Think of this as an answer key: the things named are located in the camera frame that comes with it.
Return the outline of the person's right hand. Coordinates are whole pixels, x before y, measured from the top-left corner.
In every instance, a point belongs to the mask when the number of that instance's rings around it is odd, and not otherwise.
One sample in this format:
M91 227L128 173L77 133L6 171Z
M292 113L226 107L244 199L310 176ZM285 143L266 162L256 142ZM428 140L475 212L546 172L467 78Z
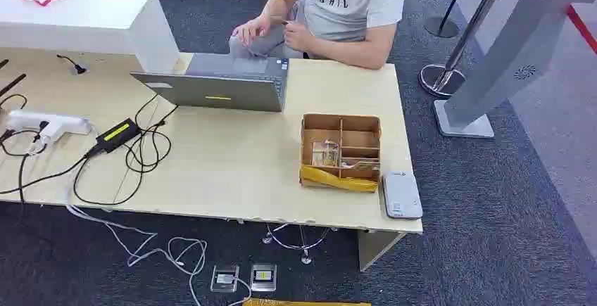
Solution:
M232 37L238 39L244 46L249 46L257 38L268 35L272 24L271 17L260 15L233 30Z

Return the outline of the person's left hand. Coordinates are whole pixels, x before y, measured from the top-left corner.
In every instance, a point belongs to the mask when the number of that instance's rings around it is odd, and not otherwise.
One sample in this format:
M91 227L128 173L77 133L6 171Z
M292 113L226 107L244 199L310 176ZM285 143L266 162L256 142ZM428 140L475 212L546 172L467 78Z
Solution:
M293 50L312 53L317 38L301 23L289 21L284 26L284 42Z

